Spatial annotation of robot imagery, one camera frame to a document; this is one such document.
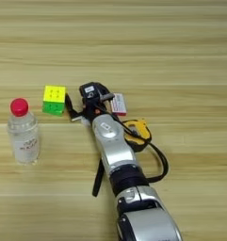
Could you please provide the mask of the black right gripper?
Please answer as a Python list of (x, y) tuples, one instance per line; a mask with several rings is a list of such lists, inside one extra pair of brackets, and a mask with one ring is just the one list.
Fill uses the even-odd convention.
[(103, 114), (107, 114), (107, 110), (105, 107), (105, 101), (111, 101), (114, 98), (113, 93), (108, 93), (106, 95), (97, 94), (93, 97), (91, 94), (88, 98), (83, 97), (83, 110), (81, 112), (76, 112), (73, 109), (73, 104), (69, 94), (65, 95), (65, 105), (67, 111), (71, 117), (71, 121), (78, 121), (81, 118), (85, 118), (89, 122), (93, 122), (93, 120)]

